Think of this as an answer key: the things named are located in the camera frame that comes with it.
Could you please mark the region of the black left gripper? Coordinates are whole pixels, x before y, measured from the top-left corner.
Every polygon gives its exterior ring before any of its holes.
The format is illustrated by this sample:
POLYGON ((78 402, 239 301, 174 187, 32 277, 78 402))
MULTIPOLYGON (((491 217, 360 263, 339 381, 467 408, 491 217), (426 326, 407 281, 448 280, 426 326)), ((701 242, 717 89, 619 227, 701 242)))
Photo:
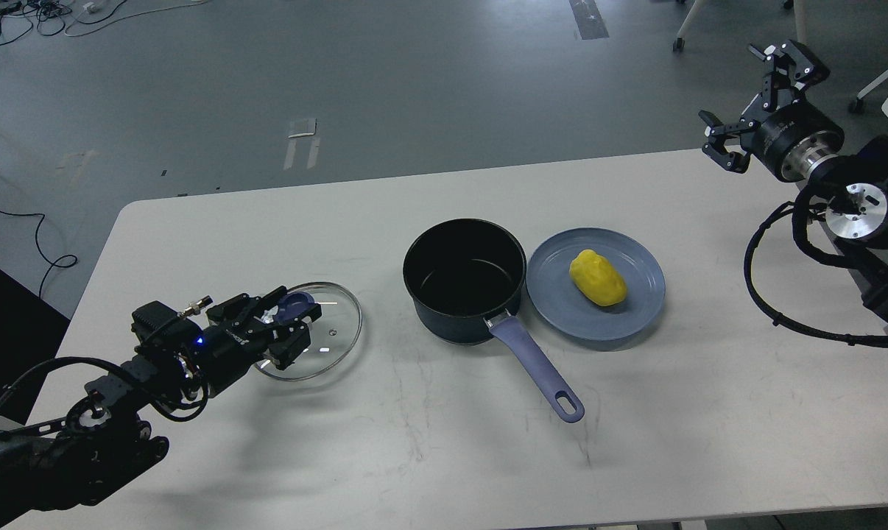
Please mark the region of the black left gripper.
POLYGON ((208 386, 209 398, 216 398, 239 381, 264 353, 277 370, 296 362, 311 345, 311 324, 322 316, 316 302, 277 302, 288 293, 285 286, 263 296, 238 294, 212 305, 206 318, 212 324, 202 329, 192 345, 196 367, 208 386), (241 326, 277 305, 269 328, 269 340, 262 332, 241 326))

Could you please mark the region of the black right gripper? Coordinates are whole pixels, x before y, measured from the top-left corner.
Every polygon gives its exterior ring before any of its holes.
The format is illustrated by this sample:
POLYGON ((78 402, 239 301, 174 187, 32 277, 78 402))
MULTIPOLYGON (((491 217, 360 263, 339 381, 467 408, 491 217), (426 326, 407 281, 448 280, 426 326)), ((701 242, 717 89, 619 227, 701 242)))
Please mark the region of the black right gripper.
POLYGON ((727 142, 741 140, 755 131, 755 157, 784 183, 808 179, 812 166, 840 151, 845 132, 807 102, 808 88, 831 76, 831 70, 807 45, 787 40, 764 49, 748 45, 748 51, 764 64, 761 89, 748 104, 751 113, 770 113, 760 120, 725 124, 707 110, 699 111, 705 124, 701 152, 727 172, 743 174, 750 165, 748 151, 727 150, 727 142))

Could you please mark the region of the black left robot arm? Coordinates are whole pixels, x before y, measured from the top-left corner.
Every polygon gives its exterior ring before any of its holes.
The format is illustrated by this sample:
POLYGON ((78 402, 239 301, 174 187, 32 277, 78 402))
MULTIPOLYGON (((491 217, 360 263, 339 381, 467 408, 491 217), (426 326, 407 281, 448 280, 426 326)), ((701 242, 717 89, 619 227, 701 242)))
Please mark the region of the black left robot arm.
POLYGON ((0 396, 0 412, 21 386, 54 370, 84 364, 104 375, 61 418, 0 430, 0 527, 33 510, 94 506, 127 486, 170 449, 141 419, 144 407, 175 423, 197 418, 256 363, 292 365, 320 316, 312 295, 285 286, 219 304, 204 297, 182 310, 154 301, 132 314, 138 345, 127 362, 67 356, 28 369, 0 396))

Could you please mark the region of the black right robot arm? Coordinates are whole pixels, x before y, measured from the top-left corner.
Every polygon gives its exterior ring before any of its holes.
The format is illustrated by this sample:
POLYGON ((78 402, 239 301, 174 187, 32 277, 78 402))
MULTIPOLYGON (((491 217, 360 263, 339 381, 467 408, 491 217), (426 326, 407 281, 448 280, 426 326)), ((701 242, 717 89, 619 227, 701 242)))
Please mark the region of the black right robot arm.
POLYGON ((701 150, 725 171, 743 174, 759 160, 778 181, 801 184, 794 200, 774 209, 748 241, 748 294, 773 325, 845 345, 888 348, 888 336, 839 334, 795 321, 755 288, 755 252, 765 232, 789 218, 798 250, 823 266, 858 272, 866 283, 862 305, 888 324, 888 135, 843 155, 844 131, 806 97, 830 75, 823 61, 795 40, 748 50, 764 64, 760 91, 733 123, 701 110, 701 150))

